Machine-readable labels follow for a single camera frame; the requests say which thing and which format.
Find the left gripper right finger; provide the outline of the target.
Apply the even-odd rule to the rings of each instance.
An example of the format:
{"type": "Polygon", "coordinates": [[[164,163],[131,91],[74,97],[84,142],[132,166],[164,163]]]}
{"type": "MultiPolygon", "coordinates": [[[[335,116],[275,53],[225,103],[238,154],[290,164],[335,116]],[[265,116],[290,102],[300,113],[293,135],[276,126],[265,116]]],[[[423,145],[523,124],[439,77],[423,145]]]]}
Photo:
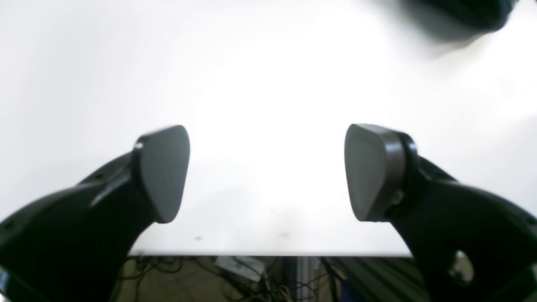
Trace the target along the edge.
{"type": "Polygon", "coordinates": [[[344,164],[355,218],[395,228],[434,302],[535,302],[535,216],[460,183],[404,132],[351,124],[344,164]]]}

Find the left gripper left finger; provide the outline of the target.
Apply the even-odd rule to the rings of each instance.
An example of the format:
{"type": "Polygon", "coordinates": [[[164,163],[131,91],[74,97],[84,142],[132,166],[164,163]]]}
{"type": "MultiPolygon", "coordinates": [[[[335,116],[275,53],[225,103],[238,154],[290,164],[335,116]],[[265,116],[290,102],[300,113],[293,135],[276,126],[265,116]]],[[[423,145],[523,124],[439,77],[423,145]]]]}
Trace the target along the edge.
{"type": "Polygon", "coordinates": [[[190,158],[184,126],[144,134],[132,151],[1,222],[1,300],[107,302],[138,237],[180,209],[190,158]]]}

